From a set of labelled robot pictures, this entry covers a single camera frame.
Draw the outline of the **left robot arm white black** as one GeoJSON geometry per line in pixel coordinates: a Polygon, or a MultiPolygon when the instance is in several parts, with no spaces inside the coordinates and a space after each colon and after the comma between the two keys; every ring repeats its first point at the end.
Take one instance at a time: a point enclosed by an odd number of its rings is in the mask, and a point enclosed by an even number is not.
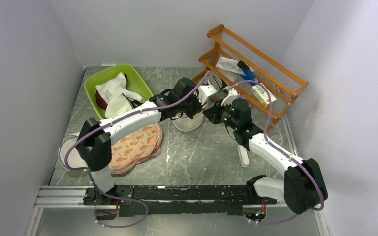
{"type": "Polygon", "coordinates": [[[77,141],[66,155],[74,149],[78,151],[84,161],[82,169],[88,172],[97,191],[96,196],[103,204],[108,205],[115,200],[130,201],[129,197],[117,192],[109,170],[112,145],[134,131],[173,118],[178,113],[193,118],[215,92],[203,81],[196,84],[188,78],[181,78],[173,88],[154,95],[129,112],[101,121],[94,118],[86,120],[77,141]]]}

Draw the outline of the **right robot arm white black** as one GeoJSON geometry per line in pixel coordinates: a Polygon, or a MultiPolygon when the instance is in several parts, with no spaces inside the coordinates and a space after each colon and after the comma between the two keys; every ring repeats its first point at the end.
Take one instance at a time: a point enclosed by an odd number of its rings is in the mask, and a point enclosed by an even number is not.
{"type": "Polygon", "coordinates": [[[297,215],[324,207],[328,192],[319,164],[312,158],[304,160],[273,143],[253,123],[246,100],[235,99],[232,104],[224,106],[217,101],[203,114],[212,124],[222,123],[233,129],[239,145],[262,157],[283,176],[282,180],[266,176],[252,178],[246,190],[250,203],[257,204],[263,198],[282,200],[297,215]]]}

